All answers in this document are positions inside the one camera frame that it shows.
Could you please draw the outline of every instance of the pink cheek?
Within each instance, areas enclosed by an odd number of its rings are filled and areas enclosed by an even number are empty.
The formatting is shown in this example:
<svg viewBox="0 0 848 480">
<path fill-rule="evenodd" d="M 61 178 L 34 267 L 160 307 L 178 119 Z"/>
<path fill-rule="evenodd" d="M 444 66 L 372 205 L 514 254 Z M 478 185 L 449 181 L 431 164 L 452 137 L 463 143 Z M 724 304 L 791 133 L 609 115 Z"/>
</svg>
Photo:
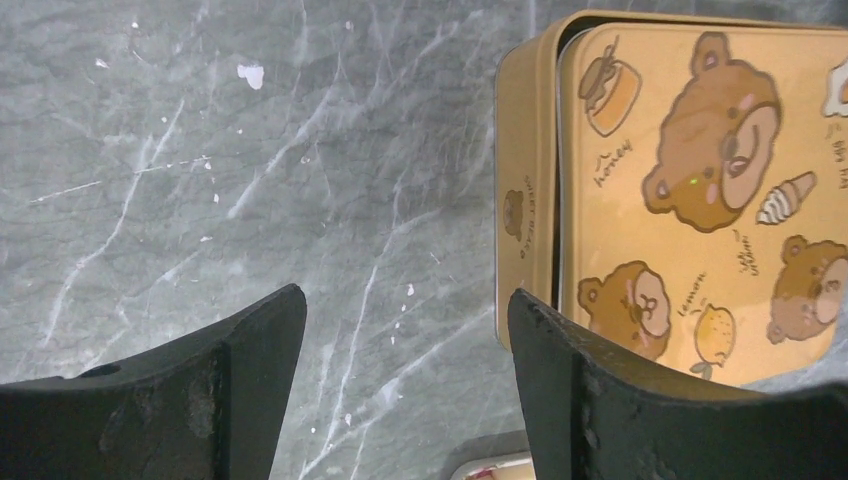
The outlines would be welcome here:
<svg viewBox="0 0 848 480">
<path fill-rule="evenodd" d="M 715 183 L 707 187 L 707 205 L 712 205 L 718 199 L 718 185 Z"/>
<path fill-rule="evenodd" d="M 754 94 L 749 93 L 748 95 L 745 95 L 745 98 L 743 98 L 742 100 L 739 101 L 739 110 L 740 111 L 748 110 L 749 108 L 751 108 L 751 105 L 753 105 L 753 104 L 754 104 Z"/>
</svg>

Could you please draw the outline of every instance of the gray marble tabletop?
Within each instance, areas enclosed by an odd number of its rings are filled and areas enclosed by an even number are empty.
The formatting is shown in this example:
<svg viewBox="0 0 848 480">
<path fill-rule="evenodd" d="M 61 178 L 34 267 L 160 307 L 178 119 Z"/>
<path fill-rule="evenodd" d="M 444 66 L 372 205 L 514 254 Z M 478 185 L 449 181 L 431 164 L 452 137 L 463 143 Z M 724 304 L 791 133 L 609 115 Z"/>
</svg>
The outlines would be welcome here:
<svg viewBox="0 0 848 480">
<path fill-rule="evenodd" d="M 0 382 L 77 375 L 296 282 L 272 478 L 446 478 L 526 448 L 493 336 L 493 79 L 585 6 L 2 2 Z M 845 23 L 827 0 L 588 6 Z"/>
</svg>

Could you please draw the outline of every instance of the bear face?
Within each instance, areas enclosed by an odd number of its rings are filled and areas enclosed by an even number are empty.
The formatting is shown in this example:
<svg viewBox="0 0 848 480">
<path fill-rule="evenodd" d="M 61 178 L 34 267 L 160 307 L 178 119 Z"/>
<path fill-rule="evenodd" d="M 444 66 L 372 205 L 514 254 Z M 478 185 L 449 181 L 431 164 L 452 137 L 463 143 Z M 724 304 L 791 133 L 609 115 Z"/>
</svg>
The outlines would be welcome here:
<svg viewBox="0 0 848 480">
<path fill-rule="evenodd" d="M 848 280 L 848 247 L 809 244 L 795 235 L 783 243 L 783 262 L 766 333 L 773 344 L 815 337 L 836 321 Z"/>
<path fill-rule="evenodd" d="M 762 186 L 782 112 L 772 77 L 731 58 L 722 33 L 701 35 L 690 68 L 642 196 L 651 213 L 709 233 L 736 221 Z"/>
<path fill-rule="evenodd" d="M 506 233 L 521 241 L 521 224 L 524 221 L 524 192 L 510 190 L 504 199 L 503 221 Z"/>
<path fill-rule="evenodd" d="M 603 281 L 581 280 L 577 291 L 591 331 L 649 360 L 665 352 L 671 304 L 662 278 L 645 262 L 620 265 Z"/>
</svg>

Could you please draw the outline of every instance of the white spot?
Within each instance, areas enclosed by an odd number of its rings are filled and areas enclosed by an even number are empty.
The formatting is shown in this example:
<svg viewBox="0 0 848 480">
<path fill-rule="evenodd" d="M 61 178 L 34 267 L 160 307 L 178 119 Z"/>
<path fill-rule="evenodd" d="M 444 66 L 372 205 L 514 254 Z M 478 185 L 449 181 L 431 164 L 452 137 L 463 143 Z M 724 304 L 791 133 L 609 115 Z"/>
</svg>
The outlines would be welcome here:
<svg viewBox="0 0 848 480">
<path fill-rule="evenodd" d="M 247 80 L 247 84 L 254 90 L 262 88 L 262 79 L 265 78 L 265 68 L 262 65 L 238 66 L 239 78 Z"/>
</svg>

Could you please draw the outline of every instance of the lemon illustration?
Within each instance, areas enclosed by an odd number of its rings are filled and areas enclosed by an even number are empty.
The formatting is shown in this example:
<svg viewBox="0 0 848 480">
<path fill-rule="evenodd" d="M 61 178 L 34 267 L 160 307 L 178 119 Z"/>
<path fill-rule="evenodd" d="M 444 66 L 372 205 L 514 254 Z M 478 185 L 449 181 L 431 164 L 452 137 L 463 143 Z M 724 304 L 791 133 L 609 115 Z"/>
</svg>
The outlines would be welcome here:
<svg viewBox="0 0 848 480">
<path fill-rule="evenodd" d="M 713 375 L 713 366 L 724 366 L 736 344 L 736 321 L 726 308 L 707 305 L 695 327 L 695 349 L 701 361 L 689 369 L 705 380 Z"/>
</svg>

